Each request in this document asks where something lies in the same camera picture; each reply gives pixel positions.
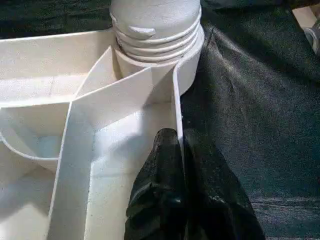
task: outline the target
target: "white pipe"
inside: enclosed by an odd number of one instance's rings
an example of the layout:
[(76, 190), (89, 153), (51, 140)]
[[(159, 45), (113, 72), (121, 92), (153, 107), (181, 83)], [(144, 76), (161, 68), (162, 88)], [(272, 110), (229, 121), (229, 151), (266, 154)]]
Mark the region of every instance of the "white pipe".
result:
[(110, 15), (124, 53), (137, 61), (163, 63), (193, 47), (201, 7), (200, 0), (113, 0)]

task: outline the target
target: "crumpled black plastic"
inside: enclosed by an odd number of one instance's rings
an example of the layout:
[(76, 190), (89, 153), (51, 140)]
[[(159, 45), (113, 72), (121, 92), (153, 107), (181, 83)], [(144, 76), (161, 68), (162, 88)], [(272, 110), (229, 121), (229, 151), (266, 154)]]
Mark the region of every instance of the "crumpled black plastic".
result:
[(287, 6), (202, 12), (205, 43), (181, 97), (184, 134), (213, 142), (267, 238), (320, 238), (319, 58)]
[(249, 198), (211, 139), (185, 129), (188, 239), (264, 240)]
[(137, 175), (126, 211), (125, 240), (182, 240), (187, 222), (181, 149), (173, 129), (160, 130)]
[(124, 239), (265, 239), (246, 193), (212, 141), (191, 129), (185, 147), (183, 168), (176, 131), (156, 135), (133, 183)]
[(252, 6), (279, 5), (283, 0), (201, 0), (202, 7), (210, 9), (247, 8)]

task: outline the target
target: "white surface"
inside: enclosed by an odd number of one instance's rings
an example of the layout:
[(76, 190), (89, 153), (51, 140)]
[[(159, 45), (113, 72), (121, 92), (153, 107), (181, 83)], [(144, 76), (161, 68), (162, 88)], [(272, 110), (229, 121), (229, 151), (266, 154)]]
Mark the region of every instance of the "white surface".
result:
[(122, 78), (113, 48), (110, 46), (90, 70), (77, 96), (88, 94)]
[(2, 108), (3, 142), (25, 158), (58, 158), (69, 104)]
[(317, 21), (309, 6), (294, 9), (293, 14), (302, 28), (312, 28)]
[(55, 176), (38, 167), (0, 188), (0, 239), (43, 240)]
[(110, 16), (122, 50), (146, 63), (174, 61), (195, 44), (200, 0), (113, 0)]
[[(0, 98), (0, 113), (6, 116), (0, 119), (0, 156), (5, 158), (0, 174), (6, 174), (0, 181), (11, 186), (17, 180), (17, 186), (23, 183), (26, 192), (47, 203), (50, 198), (42, 194), (52, 188), (40, 186), (52, 173), (40, 168), (43, 175), (36, 177), (32, 170), (39, 164), (55, 172), (58, 165), (47, 213), (50, 224), (46, 214), (27, 203), (5, 224), (0, 222), (7, 229), (3, 240), (123, 239), (132, 183), (156, 133), (173, 128), (180, 141), (183, 137), (180, 95), (193, 82), (203, 36), (200, 27), (177, 69), (176, 60), (154, 64), (128, 58), (114, 45), (111, 30), (0, 40), (0, 52), (9, 54), (2, 49), (6, 46), (15, 53), (0, 70), (0, 93), (8, 97)], [(52, 51), (41, 59), (40, 50), (49, 47)], [(63, 51), (77, 53), (70, 60)], [(32, 176), (24, 180), (25, 173)], [(26, 199), (20, 191), (18, 202)], [(21, 234), (14, 232), (23, 224)], [(39, 231), (34, 232), (36, 224)]]
[(112, 29), (0, 40), (0, 107), (71, 101), (114, 43)]

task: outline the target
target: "compartment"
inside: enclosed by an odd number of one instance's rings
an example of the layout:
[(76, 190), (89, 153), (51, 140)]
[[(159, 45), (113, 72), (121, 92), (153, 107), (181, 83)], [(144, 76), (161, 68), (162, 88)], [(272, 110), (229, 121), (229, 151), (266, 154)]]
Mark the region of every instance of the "compartment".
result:
[(55, 171), (68, 109), (69, 103), (1, 108), (4, 144), (16, 154)]
[(173, 67), (143, 69), (72, 103), (48, 240), (123, 239), (132, 184), (156, 133), (181, 121)]
[(77, 92), (77, 97), (98, 90), (122, 79), (119, 63), (114, 49), (109, 46), (90, 70)]
[(112, 29), (0, 40), (0, 106), (70, 101), (114, 42)]
[(0, 142), (0, 239), (45, 239), (55, 175)]

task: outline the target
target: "white tray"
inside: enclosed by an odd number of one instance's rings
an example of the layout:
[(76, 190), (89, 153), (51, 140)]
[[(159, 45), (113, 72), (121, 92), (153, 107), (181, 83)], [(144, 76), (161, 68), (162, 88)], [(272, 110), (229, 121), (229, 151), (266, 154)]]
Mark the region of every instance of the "white tray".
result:
[(133, 181), (162, 128), (182, 145), (183, 58), (131, 60), (112, 29), (0, 40), (0, 240), (121, 240)]

